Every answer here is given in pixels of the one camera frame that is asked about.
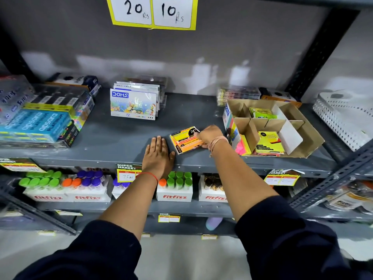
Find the person's right hand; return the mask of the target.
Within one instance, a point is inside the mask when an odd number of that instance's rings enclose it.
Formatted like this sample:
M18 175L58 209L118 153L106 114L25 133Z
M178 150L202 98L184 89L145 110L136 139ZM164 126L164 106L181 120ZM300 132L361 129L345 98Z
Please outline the person's right hand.
M223 137L221 129L216 125L210 125L206 127L203 131L206 132L206 139L201 140L201 147L205 149L208 149L213 141L216 141L216 139Z

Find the orange yellow sticky note packet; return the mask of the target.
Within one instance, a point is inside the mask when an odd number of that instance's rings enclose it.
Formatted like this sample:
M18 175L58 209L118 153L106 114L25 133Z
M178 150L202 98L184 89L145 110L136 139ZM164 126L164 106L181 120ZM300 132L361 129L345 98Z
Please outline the orange yellow sticky note packet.
M193 126L169 135L176 154L181 155L202 146L204 144L203 141L194 135L194 133L199 132L200 131Z

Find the person's left forearm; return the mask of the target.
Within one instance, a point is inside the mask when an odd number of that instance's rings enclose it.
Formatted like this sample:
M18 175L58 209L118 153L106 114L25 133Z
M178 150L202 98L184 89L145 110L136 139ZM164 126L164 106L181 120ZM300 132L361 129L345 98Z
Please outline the person's left forearm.
M159 180L151 173L140 173L131 185L99 217L132 233L141 240L148 210Z

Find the cluster of small green capped bottles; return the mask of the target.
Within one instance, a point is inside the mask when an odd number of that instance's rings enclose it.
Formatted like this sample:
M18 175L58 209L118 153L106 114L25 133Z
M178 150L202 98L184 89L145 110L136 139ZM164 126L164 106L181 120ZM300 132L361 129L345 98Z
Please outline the cluster of small green capped bottles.
M168 189L191 191L193 189L192 172L171 171L166 179Z

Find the multicolour sticky note pack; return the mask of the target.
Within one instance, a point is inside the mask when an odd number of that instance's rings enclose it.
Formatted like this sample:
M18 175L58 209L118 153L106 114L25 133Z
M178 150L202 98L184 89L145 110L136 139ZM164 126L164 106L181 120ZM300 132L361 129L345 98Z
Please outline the multicolour sticky note pack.
M222 114L223 124L226 130L228 141L230 142L232 148L236 150L238 144L241 141L240 133L238 127L234 122L233 112L227 102L224 106Z

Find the white red print display box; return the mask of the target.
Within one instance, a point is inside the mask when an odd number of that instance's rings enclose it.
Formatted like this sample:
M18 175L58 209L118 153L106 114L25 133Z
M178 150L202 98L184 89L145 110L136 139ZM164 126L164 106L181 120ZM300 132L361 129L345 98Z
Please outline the white red print display box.
M191 191L175 190L175 189L162 189L157 186L156 199L158 201L168 202L191 202L193 196L193 189Z
M113 180L113 190L112 195L115 199L118 199L119 196L130 186L131 182L120 183L118 178Z
M82 178L80 184L71 185L66 190L68 202L109 202L112 198L113 179L110 175L103 178Z
M204 202L227 203L225 192L203 189L203 178L204 175L201 175L198 183L198 200Z
M37 202L70 202L70 198L60 184L28 187L23 194Z

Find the neon pink sticky notes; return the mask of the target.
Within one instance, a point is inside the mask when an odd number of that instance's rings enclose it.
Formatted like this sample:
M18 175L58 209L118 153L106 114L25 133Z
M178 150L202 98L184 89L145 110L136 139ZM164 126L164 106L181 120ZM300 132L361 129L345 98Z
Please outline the neon pink sticky notes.
M252 154L245 135L240 134L240 141L237 143L235 151L240 156L250 156Z

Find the group of brown capped bottles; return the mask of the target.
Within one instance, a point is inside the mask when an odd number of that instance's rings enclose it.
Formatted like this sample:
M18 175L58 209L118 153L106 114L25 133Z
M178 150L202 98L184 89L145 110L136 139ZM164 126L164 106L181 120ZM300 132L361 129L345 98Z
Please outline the group of brown capped bottles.
M204 173L203 189L224 192L219 174Z

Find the clear pack of colour pencils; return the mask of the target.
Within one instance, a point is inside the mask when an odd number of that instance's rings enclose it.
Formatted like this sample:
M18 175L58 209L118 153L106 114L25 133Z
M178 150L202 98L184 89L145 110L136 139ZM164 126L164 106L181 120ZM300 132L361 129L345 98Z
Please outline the clear pack of colour pencils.
M253 99L261 97L259 88L249 86L220 86L217 90L217 106L223 107L231 99Z

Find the group of purple capped bottles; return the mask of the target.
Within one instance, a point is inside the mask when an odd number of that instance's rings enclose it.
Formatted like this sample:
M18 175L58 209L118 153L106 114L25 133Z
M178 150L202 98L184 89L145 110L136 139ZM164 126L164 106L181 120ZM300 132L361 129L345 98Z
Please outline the group of purple capped bottles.
M76 178L74 181L80 180L79 186L83 188L100 188L103 186L103 182L105 181L105 176L102 171L84 171L81 170L76 174Z

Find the white cardboard divider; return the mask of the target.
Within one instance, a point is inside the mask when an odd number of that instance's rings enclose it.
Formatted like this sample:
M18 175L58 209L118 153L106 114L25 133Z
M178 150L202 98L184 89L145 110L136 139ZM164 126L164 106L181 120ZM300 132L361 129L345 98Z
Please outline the white cardboard divider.
M286 154L290 156L303 142L297 129L304 124L304 120L292 103L274 101L272 111L277 118L270 119L267 127L273 128L278 133Z

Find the wrapped black yellow pencil boxes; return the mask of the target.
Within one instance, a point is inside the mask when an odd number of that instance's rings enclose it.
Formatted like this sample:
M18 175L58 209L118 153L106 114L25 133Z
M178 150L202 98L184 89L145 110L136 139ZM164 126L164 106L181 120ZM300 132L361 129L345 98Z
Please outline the wrapped black yellow pencil boxes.
M33 84L36 95L24 108L67 112L79 131L95 106L88 89L72 85Z

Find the person's dark blue left sleeve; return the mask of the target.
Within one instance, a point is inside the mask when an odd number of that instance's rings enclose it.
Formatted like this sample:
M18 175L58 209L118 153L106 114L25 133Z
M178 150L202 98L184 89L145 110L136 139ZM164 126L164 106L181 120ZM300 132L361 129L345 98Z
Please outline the person's dark blue left sleeve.
M141 245L108 221L91 221L65 249L27 266L13 280L138 280Z

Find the person's dark blue sleeve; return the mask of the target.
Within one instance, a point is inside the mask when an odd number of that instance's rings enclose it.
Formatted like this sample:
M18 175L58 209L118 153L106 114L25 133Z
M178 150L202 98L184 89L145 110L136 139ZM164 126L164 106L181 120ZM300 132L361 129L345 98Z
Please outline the person's dark blue sleeve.
M372 273L343 260L330 227L301 218L281 196L250 208L235 233L252 280L373 280Z
M27 266L13 280L138 280L141 245L108 221L91 221L65 249Z

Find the grey slotted metal side rack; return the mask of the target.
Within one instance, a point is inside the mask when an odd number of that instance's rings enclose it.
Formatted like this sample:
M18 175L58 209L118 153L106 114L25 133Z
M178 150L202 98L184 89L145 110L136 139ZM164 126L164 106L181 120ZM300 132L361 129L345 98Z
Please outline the grey slotted metal side rack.
M373 216L353 211L333 211L325 207L326 198L339 188L356 181L373 182L373 139L347 156L338 169L322 181L312 182L308 188L289 200L289 205L304 218L335 222L369 222Z

